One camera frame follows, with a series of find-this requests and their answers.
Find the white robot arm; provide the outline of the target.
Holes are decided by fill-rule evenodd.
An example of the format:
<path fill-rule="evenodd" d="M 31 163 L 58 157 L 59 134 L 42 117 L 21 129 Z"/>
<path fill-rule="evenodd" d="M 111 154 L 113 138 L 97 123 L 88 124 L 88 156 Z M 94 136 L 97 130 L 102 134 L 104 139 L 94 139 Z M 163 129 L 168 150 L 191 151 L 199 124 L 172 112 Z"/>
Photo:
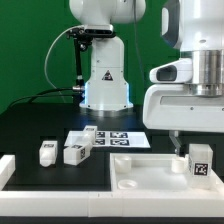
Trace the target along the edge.
<path fill-rule="evenodd" d="M 81 106 L 93 111 L 131 107 L 122 75 L 124 45 L 113 25 L 136 23 L 147 0 L 69 0 L 81 25 L 70 33 L 78 50 L 92 47 L 91 76 Z M 167 0 L 161 15 L 135 27 L 136 47 L 155 60 L 166 47 L 178 59 L 149 71 L 150 87 L 143 103 L 143 123 L 167 130 L 178 154 L 185 151 L 179 133 L 224 132 L 224 0 Z"/>

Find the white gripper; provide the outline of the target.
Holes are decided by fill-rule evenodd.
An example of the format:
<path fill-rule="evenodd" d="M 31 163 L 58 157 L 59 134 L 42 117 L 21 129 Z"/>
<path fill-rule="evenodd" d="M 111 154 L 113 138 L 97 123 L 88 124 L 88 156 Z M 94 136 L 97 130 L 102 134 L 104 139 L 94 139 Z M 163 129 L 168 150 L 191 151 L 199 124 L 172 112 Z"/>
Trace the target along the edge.
<path fill-rule="evenodd" d="M 155 84 L 146 92 L 143 123 L 169 130 L 177 156 L 182 157 L 178 131 L 224 132 L 224 97 L 198 97 L 181 84 Z"/>

